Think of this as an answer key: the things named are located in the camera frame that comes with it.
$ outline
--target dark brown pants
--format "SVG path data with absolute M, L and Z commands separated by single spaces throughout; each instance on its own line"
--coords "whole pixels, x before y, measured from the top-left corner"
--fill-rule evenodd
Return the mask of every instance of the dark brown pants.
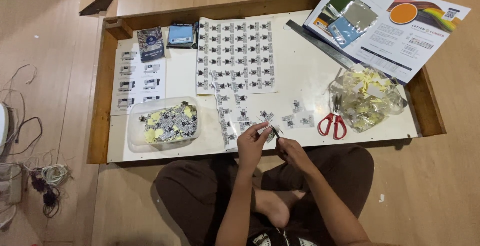
M 374 175 L 369 152 L 354 144 L 331 145 L 307 152 L 339 198 L 358 218 L 367 199 Z M 182 160 L 167 164 L 155 185 L 171 217 L 192 246 L 214 245 L 217 231 L 230 200 L 237 173 L 230 157 L 202 161 Z M 303 175 L 283 163 L 263 173 L 263 190 L 304 190 L 307 194 L 292 208 L 285 230 L 318 246 L 334 245 L 323 223 Z M 255 195 L 252 196 L 255 207 Z M 259 214 L 250 214 L 249 237 L 273 226 Z

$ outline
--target wooden floor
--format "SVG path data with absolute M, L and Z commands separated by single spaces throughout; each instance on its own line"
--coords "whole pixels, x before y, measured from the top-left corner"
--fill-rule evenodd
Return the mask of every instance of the wooden floor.
M 38 67 L 15 78 L 26 116 L 42 119 L 34 152 L 56 149 L 73 180 L 61 212 L 47 220 L 41 196 L 29 188 L 0 245 L 186 245 L 152 187 L 161 165 L 85 165 L 85 133 L 101 18 L 78 16 L 84 0 L 0 0 L 3 84 L 24 64 Z M 241 0 L 115 0 L 107 15 L 126 15 Z M 480 0 L 446 0 L 472 8 L 427 67 L 447 134 L 403 147 L 372 147 L 375 174 L 360 221 L 373 241 L 403 245 L 480 245 Z M 21 149 L 38 134 L 28 125 Z M 28 155 L 9 158 L 21 162 Z M 267 170 L 281 161 L 263 157 Z M 384 194 L 384 202 L 378 200 Z

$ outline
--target scissors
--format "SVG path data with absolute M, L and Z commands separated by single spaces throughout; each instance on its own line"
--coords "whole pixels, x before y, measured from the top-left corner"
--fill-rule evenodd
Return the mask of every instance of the scissors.
M 323 118 L 323 120 L 321 120 L 318 123 L 318 131 L 320 132 L 320 134 L 322 136 L 326 136 L 328 134 L 328 131 L 330 131 L 330 126 L 332 125 L 333 117 L 335 117 L 335 122 L 333 123 L 334 124 L 333 138 L 334 139 L 342 139 L 347 134 L 347 127 L 345 126 L 345 123 L 343 122 L 342 116 L 340 116 L 340 113 L 339 113 L 341 102 L 342 102 L 342 96 L 339 97 L 339 95 L 337 94 L 335 96 L 335 100 L 333 102 L 333 112 L 328 114 L 325 118 Z M 320 127 L 320 125 L 322 124 L 322 121 L 324 121 L 324 120 L 328 121 L 327 128 L 326 128 L 325 132 L 323 132 L 321 127 Z M 337 135 L 337 132 L 338 132 L 338 129 L 339 129 L 339 124 L 343 128 L 343 135 L 341 137 L 339 137 Z

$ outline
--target hand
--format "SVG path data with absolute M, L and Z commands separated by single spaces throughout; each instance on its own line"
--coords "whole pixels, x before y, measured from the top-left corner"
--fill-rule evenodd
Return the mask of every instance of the hand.
M 268 127 L 261 135 L 259 135 L 257 131 L 267 126 L 268 122 L 252 125 L 238 137 L 238 171 L 254 173 L 262 156 L 265 141 L 267 141 L 272 128 Z
M 295 169 L 306 172 L 315 165 L 300 144 L 293 139 L 279 138 L 276 140 L 276 154 L 285 162 L 293 165 Z

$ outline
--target clear plastic container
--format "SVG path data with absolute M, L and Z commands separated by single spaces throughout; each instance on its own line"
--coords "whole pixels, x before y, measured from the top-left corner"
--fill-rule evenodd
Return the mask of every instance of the clear plastic container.
M 160 111 L 165 108 L 174 107 L 176 105 L 180 105 L 182 101 L 188 102 L 190 105 L 193 105 L 197 109 L 197 130 L 195 134 L 191 137 L 179 139 L 179 140 L 171 140 L 159 143 L 147 143 L 145 141 L 145 122 L 141 122 L 138 118 L 143 115 L 147 116 L 147 114 Z M 200 106 L 195 98 L 190 96 L 185 97 L 176 97 L 176 98 L 166 98 L 160 100 L 153 100 L 149 102 L 141 102 L 133 106 L 130 110 L 130 115 L 128 117 L 128 126 L 127 126 L 127 142 L 129 145 L 159 145 L 159 144 L 167 144 L 172 142 L 179 142 L 185 141 L 189 139 L 195 139 L 200 135 L 200 129 L 202 128 L 201 119 L 200 119 Z

